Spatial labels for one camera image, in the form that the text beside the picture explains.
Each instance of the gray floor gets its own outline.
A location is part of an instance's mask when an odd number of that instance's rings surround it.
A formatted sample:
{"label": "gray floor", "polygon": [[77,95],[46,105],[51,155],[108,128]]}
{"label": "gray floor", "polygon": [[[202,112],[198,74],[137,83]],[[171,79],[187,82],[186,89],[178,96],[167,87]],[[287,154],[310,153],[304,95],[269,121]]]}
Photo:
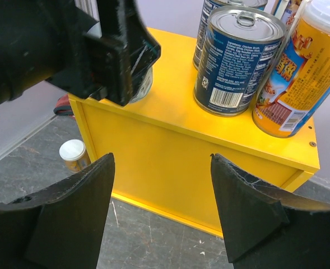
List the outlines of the gray floor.
{"label": "gray floor", "polygon": [[[0,161],[0,202],[9,203],[69,175],[60,145],[79,138],[76,122],[58,117]],[[297,194],[330,202],[330,191],[311,181]],[[233,268],[224,241],[112,199],[98,269]]]}

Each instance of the tin can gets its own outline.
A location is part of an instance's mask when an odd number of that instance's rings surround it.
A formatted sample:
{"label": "tin can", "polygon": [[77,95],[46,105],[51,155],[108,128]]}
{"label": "tin can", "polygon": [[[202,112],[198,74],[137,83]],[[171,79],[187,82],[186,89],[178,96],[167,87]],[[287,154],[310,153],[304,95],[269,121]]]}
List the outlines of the tin can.
{"label": "tin can", "polygon": [[283,23],[249,7],[212,12],[198,69],[194,97],[208,112],[244,112],[285,33]]}
{"label": "tin can", "polygon": [[253,120],[272,136],[291,137],[329,94],[330,0],[315,0],[259,93]]}
{"label": "tin can", "polygon": [[78,139],[65,142],[60,147],[59,154],[67,168],[73,172],[79,172],[91,164],[84,142]]}
{"label": "tin can", "polygon": [[294,22],[294,16],[297,14],[298,8],[302,0],[290,0],[281,21],[285,24],[287,31]]}
{"label": "tin can", "polygon": [[288,0],[275,0],[275,2],[273,3],[273,7],[272,7],[272,10],[271,10],[271,14],[272,15],[276,15],[278,9],[279,9],[279,6],[282,5],[283,3],[286,3],[286,8],[289,4],[289,1]]}
{"label": "tin can", "polygon": [[199,21],[196,49],[193,56],[193,65],[196,69],[201,59],[204,36],[206,34],[208,18],[213,10],[223,6],[246,6],[259,10],[264,10],[268,0],[204,0],[202,7],[201,20]]}
{"label": "tin can", "polygon": [[143,99],[151,90],[153,82],[154,82],[154,71],[151,66],[150,69],[146,72],[146,75],[139,86],[138,92],[135,94],[133,98],[131,98],[129,103],[135,103]]}

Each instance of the plastic cup lid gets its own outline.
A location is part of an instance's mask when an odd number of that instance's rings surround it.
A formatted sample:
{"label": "plastic cup lid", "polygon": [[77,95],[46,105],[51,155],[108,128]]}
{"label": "plastic cup lid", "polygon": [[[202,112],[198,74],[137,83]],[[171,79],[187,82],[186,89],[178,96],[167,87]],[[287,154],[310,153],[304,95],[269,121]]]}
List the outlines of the plastic cup lid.
{"label": "plastic cup lid", "polygon": [[85,144],[78,139],[66,141],[59,149],[60,157],[64,161],[76,161],[85,153]]}
{"label": "plastic cup lid", "polygon": [[330,31],[330,0],[313,0],[305,7],[305,15],[310,16],[320,28]]}

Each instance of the can lid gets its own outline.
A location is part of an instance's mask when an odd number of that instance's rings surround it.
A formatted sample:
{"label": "can lid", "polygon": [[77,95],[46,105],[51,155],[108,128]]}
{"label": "can lid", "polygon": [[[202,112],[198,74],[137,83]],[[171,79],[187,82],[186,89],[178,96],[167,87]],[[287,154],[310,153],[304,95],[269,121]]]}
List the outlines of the can lid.
{"label": "can lid", "polygon": [[235,39],[251,42],[274,41],[285,34],[284,24],[273,15],[250,7],[225,6],[212,11],[210,22],[216,30]]}
{"label": "can lid", "polygon": [[330,0],[313,0],[304,11],[304,19],[324,31],[330,31]]}
{"label": "can lid", "polygon": [[220,0],[222,3],[232,6],[262,7],[268,3],[268,0]]}
{"label": "can lid", "polygon": [[64,161],[77,161],[83,157],[85,151],[84,142],[78,139],[72,139],[62,144],[59,154]]}

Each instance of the yellow box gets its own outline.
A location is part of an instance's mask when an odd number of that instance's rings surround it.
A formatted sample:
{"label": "yellow box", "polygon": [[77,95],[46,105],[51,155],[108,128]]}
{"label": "yellow box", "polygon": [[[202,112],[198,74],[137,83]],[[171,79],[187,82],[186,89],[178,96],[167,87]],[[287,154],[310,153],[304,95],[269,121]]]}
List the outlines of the yellow box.
{"label": "yellow box", "polygon": [[150,29],[162,46],[154,84],[143,100],[121,108],[70,96],[91,161],[113,152],[113,196],[197,229],[222,236],[210,155],[220,153],[246,171],[294,191],[319,170],[311,119],[291,138],[259,130],[250,108],[232,118],[194,101],[196,40]]}

